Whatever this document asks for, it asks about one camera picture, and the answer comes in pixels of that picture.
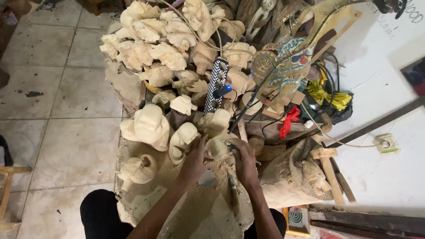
hand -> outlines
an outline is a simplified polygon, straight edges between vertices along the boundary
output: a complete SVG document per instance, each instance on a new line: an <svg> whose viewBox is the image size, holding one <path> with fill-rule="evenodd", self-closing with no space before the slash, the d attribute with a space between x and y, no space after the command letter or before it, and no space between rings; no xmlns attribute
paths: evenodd
<svg viewBox="0 0 425 239"><path fill-rule="evenodd" d="M179 184L189 188L211 167L211 162L204 164L205 141L208 135L202 139L197 137L194 139L189 153L183 162L180 173L177 176Z"/></svg>
<svg viewBox="0 0 425 239"><path fill-rule="evenodd" d="M241 139L229 139L238 150L233 149L235 155L236 176L247 191L260 186L257 168L255 166L255 150Z"/></svg>

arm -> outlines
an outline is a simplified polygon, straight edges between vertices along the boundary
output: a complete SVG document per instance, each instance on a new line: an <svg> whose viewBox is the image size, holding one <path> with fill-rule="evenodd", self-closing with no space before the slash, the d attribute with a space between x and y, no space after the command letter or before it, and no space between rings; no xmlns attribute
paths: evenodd
<svg viewBox="0 0 425 239"><path fill-rule="evenodd" d="M248 192L254 212L255 229L257 237L262 239L281 239L278 226L273 219L272 213L264 198L263 189L258 180L257 168L255 167L255 151L249 144L241 139L231 139L239 151L235 154L236 176Z"/></svg>
<svg viewBox="0 0 425 239"><path fill-rule="evenodd" d="M174 184L131 231L127 239L157 238L171 210L186 191L210 167L210 163L204 164L203 162L206 139L207 136L194 140Z"/></svg>

electrical outlet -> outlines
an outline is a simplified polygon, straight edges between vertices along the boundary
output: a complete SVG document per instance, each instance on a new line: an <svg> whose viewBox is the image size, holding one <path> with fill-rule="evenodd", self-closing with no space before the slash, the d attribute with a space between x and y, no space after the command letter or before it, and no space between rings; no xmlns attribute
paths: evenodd
<svg viewBox="0 0 425 239"><path fill-rule="evenodd" d="M386 134L376 137L374 143L379 144L377 148L381 154L388 154L400 151L398 144L392 134Z"/></svg>

black pants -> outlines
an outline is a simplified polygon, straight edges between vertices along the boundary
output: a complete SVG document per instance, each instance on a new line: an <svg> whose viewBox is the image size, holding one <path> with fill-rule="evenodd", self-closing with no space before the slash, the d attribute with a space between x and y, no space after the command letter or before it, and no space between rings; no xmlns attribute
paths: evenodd
<svg viewBox="0 0 425 239"><path fill-rule="evenodd" d="M105 189L94 190L81 203L81 221L84 225L86 239L126 238L133 227L121 222L116 208L118 200L115 194ZM273 219L282 237L285 237L286 220L282 213L270 209ZM257 231L254 223L245 231L244 239L256 239Z"/></svg>

yellow plastic bag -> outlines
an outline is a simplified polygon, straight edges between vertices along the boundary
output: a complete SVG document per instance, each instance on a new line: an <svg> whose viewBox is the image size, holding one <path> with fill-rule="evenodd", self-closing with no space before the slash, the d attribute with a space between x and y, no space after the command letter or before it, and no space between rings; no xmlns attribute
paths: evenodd
<svg viewBox="0 0 425 239"><path fill-rule="evenodd" d="M326 93L322 86L320 85L320 80L311 81L306 87L310 95L322 105L323 99L326 99L328 102L331 101L331 94ZM348 102L352 97L346 93L336 93L334 100L332 101L332 106L335 107L338 111L341 111L347 107Z"/></svg>

